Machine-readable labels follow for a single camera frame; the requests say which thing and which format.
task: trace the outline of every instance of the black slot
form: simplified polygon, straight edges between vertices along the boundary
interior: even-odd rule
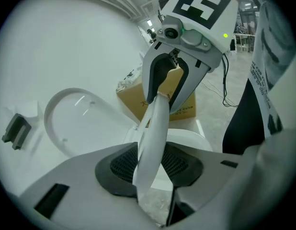
[[[234,39],[231,40],[231,43],[230,43],[230,51],[233,51],[235,50],[235,41]]]
[[[236,168],[238,166],[238,163],[232,162],[232,161],[228,161],[228,160],[223,160],[222,162],[220,162],[223,165],[232,167],[232,168]]]
[[[154,47],[155,49],[158,49],[161,46],[161,42],[158,42],[158,44]]]
[[[55,184],[38,202],[34,209],[44,217],[50,219],[68,189],[69,186]]]

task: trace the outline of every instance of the white wall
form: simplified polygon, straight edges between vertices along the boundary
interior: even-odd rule
[[[119,11],[92,0],[23,0],[0,31],[0,178],[19,194],[33,178],[56,164],[40,147],[13,151],[1,138],[11,119],[7,107],[38,101],[41,112],[57,92],[83,88],[119,108],[117,83],[139,66],[148,46],[137,25]],[[37,167],[31,168],[28,160]]]

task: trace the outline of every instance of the toilet bowl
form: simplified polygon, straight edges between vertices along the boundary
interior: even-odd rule
[[[30,109],[38,109],[31,104]],[[19,196],[32,183],[63,161],[107,147],[137,141],[137,123],[116,111],[106,101],[84,89],[68,88],[55,94],[46,105],[43,118],[29,115],[26,108],[15,108],[32,129],[25,140],[17,164],[9,155],[3,185]],[[181,129],[169,129],[167,141],[201,150],[210,150],[209,142],[199,134]],[[171,190],[172,184],[160,166],[153,188]]]

